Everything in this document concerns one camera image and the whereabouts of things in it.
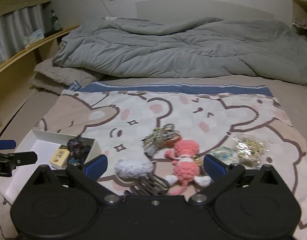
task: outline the curtain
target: curtain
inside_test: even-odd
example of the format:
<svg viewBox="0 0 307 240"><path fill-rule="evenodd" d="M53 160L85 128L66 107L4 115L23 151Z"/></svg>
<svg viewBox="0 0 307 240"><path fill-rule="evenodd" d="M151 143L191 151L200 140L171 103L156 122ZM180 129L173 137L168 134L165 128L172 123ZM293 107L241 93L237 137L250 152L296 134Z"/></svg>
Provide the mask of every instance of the curtain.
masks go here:
<svg viewBox="0 0 307 240"><path fill-rule="evenodd" d="M4 14L0 17L0 63L25 48L24 37L42 29L41 4Z"/></svg>

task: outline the bottle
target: bottle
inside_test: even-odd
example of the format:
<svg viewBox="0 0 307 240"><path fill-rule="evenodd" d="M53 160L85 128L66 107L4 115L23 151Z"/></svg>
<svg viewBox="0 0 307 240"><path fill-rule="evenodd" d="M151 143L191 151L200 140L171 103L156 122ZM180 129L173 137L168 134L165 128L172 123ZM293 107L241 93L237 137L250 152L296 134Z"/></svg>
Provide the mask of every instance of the bottle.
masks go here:
<svg viewBox="0 0 307 240"><path fill-rule="evenodd" d="M54 10L52 10L52 29L55 31L60 30L59 19Z"/></svg>

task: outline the pink crocheted toy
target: pink crocheted toy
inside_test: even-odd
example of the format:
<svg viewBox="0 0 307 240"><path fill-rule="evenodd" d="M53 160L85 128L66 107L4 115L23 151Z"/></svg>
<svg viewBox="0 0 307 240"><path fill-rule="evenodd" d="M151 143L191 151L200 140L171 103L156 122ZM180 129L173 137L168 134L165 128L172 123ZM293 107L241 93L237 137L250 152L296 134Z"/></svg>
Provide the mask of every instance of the pink crocheted toy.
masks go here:
<svg viewBox="0 0 307 240"><path fill-rule="evenodd" d="M167 175L170 186L180 181L181 187L170 193L170 195L179 195L188 186L189 182L195 181L199 186L206 187L211 183L209 176L198 176L200 173L199 166L193 161L195 155L199 153L199 145L193 140L181 140L175 144L174 152L168 150L165 152L165 158L172 159L174 175Z"/></svg>

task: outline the white box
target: white box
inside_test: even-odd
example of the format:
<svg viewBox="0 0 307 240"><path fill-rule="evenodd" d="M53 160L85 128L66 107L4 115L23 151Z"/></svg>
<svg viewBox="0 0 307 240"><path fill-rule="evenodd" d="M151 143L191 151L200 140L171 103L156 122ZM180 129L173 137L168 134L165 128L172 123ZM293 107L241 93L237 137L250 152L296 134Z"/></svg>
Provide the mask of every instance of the white box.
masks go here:
<svg viewBox="0 0 307 240"><path fill-rule="evenodd" d="M47 164L60 145L67 145L70 139L76 136L45 131L31 130L15 150L17 152L36 152L38 160L35 164L17 167L12 171L12 177L0 177L0 193L9 202L13 203L39 165ZM92 146L85 161L88 162L101 154L98 142L92 138L81 137L83 143Z"/></svg>

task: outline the screw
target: screw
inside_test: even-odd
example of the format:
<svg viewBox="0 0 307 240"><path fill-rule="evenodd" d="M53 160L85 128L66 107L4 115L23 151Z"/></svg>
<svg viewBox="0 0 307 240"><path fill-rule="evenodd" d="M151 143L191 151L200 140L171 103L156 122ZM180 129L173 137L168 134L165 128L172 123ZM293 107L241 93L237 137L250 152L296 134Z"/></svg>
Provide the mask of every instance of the screw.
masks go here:
<svg viewBox="0 0 307 240"><path fill-rule="evenodd" d="M117 195L114 195L114 194L110 194L110 195L105 196L104 200L107 203L114 204L114 203L117 203L120 200L120 197L118 197Z"/></svg>
<svg viewBox="0 0 307 240"><path fill-rule="evenodd" d="M160 204L160 202L158 200L153 200L151 203L154 206L158 206Z"/></svg>
<svg viewBox="0 0 307 240"><path fill-rule="evenodd" d="M203 194L196 194L196 195L193 195L191 199L197 203L201 203L207 200L207 196Z"/></svg>

